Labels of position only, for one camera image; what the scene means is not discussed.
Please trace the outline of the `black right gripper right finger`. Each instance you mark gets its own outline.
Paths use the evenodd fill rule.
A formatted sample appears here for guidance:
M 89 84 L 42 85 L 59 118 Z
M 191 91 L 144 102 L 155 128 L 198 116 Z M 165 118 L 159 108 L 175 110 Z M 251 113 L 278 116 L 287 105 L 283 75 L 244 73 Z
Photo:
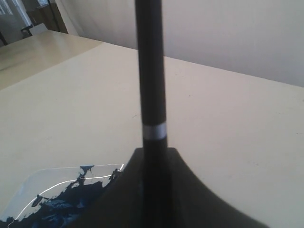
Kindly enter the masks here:
M 167 150 L 172 181 L 173 228 L 267 228 L 212 192 L 177 149 Z

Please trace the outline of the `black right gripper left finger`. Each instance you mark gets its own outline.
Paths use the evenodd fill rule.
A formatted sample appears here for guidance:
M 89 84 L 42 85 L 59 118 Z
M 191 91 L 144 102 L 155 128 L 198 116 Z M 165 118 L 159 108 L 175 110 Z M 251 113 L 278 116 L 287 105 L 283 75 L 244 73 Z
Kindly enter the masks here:
M 70 228 L 140 228 L 142 226 L 143 149 L 137 148 L 122 173 Z

